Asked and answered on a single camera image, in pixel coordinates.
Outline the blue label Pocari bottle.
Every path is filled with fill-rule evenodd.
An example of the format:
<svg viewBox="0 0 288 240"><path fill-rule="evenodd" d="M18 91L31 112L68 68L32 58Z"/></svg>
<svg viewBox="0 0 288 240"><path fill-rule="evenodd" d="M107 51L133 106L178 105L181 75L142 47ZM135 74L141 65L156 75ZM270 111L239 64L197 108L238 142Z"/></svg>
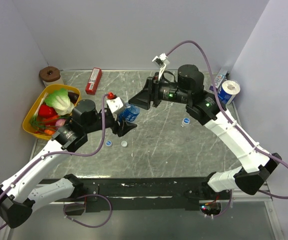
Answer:
<svg viewBox="0 0 288 240"><path fill-rule="evenodd" d="M122 120L126 120L127 122L134 122L138 115L140 114L140 108L126 103L124 111L118 115L118 121L121 123Z"/></svg>

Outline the white upturned bottle cap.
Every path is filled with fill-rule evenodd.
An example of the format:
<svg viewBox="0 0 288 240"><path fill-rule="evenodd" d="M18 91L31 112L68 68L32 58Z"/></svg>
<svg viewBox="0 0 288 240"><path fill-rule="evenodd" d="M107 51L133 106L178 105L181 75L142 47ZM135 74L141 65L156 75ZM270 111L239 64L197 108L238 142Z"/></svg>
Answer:
<svg viewBox="0 0 288 240"><path fill-rule="evenodd" d="M121 146L124 147L124 148L127 147L127 146L128 146L127 141L122 141L122 142L121 142Z"/></svg>

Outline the blue Pocari bottle cap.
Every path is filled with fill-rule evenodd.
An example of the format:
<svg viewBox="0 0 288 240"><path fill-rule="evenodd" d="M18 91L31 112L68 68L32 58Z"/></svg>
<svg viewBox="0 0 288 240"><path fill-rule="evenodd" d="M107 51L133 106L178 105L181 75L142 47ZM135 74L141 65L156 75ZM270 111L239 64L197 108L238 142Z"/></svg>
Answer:
<svg viewBox="0 0 288 240"><path fill-rule="evenodd" d="M112 146L112 142L111 142L111 141L107 141L107 142L105 143L105 145L106 145L107 147L111 147L111 146Z"/></svg>

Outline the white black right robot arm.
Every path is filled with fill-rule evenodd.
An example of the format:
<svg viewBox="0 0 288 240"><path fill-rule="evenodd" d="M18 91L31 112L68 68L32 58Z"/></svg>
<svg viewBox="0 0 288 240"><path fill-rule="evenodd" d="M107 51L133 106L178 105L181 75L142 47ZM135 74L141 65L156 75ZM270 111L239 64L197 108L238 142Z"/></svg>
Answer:
<svg viewBox="0 0 288 240"><path fill-rule="evenodd" d="M221 191L234 189L254 195L278 166L272 158L255 150L257 143L246 140L237 130L236 121L229 122L230 111L221 112L224 104L217 104L215 95L204 90L204 75L195 65L180 66L176 82L170 82L158 73L148 77L143 90L129 103L148 110L161 101L184 104L187 113L219 137L241 163L241 167L233 170L210 174L207 184L202 187L205 198L211 200Z"/></svg>

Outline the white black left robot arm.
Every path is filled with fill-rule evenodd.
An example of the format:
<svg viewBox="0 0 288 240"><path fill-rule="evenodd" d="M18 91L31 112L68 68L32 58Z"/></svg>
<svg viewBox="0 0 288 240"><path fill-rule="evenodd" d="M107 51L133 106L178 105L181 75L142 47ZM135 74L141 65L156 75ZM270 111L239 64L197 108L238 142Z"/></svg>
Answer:
<svg viewBox="0 0 288 240"><path fill-rule="evenodd" d="M0 217L5 225L14 229L22 225L31 214L51 202L70 199L77 201L86 194L82 180L73 174L65 175L53 184L38 188L47 173L58 166L87 141L87 135L107 128L122 137L137 127L136 124L114 117L124 107L120 98L102 100L101 111L95 102L84 99L77 103L71 116L47 142L44 148L21 170L0 183Z"/></svg>

